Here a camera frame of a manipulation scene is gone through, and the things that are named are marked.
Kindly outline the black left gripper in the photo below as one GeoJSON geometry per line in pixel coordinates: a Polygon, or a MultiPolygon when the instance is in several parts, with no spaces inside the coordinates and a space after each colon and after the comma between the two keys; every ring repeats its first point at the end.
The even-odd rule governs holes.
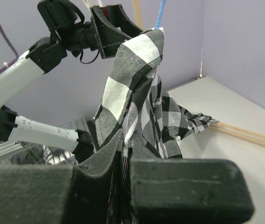
{"type": "Polygon", "coordinates": [[[96,47],[102,58],[115,57],[119,46],[143,31],[133,23],[121,4],[90,8],[96,47]]]}

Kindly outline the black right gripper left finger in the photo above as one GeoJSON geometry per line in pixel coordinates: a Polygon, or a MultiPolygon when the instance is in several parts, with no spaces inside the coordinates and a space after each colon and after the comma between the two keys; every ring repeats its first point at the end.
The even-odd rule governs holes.
{"type": "Polygon", "coordinates": [[[122,224],[115,135],[83,163],[0,165],[0,224],[122,224]]]}

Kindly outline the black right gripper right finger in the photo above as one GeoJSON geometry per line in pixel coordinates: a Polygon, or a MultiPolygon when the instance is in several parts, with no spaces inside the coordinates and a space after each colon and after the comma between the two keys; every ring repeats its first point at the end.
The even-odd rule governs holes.
{"type": "Polygon", "coordinates": [[[243,224],[254,204],[241,169],[223,159],[133,159],[135,224],[243,224]]]}

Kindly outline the blue wire hanger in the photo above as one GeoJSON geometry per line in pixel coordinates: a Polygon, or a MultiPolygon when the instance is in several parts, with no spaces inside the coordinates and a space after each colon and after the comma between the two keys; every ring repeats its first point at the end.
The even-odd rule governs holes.
{"type": "Polygon", "coordinates": [[[160,23],[162,20],[162,16],[163,16],[163,12],[164,12],[164,7],[166,5],[166,0],[162,0],[160,5],[159,5],[159,12],[158,12],[158,17],[155,23],[155,29],[159,29],[160,28],[160,23]]]}

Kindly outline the black white checked shirt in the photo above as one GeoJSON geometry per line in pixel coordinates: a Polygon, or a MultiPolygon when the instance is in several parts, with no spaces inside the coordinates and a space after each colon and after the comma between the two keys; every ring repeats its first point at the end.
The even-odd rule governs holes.
{"type": "Polygon", "coordinates": [[[202,113],[190,113],[163,88],[157,67],[162,61],[164,42],[163,28],[152,28],[119,46],[92,119],[100,147],[109,143],[117,131],[123,138],[113,186],[119,191],[118,223],[133,223],[129,205],[132,154],[139,148],[142,156],[182,158],[179,142],[214,122],[202,113]]]}

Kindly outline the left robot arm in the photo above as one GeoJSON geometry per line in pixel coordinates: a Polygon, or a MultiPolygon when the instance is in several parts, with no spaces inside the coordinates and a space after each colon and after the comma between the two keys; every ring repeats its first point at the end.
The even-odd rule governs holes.
{"type": "MultiPolygon", "coordinates": [[[[19,54],[49,34],[36,0],[0,0],[0,24],[19,54]]],[[[0,34],[0,68],[13,59],[0,34]]],[[[68,55],[50,73],[13,96],[7,106],[31,120],[75,128],[75,120],[91,118],[98,109],[112,62],[89,50],[83,59],[68,55]]]]}

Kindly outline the wooden clothes rack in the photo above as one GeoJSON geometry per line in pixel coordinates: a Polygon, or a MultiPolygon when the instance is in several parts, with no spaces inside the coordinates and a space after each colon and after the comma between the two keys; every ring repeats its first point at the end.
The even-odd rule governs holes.
{"type": "MultiPolygon", "coordinates": [[[[139,0],[132,0],[136,23],[143,28],[143,20],[141,16],[141,6],[139,0]]],[[[222,122],[212,122],[209,126],[210,130],[221,132],[223,134],[265,147],[265,135],[252,131],[244,130],[239,127],[231,126],[222,122]]]]}

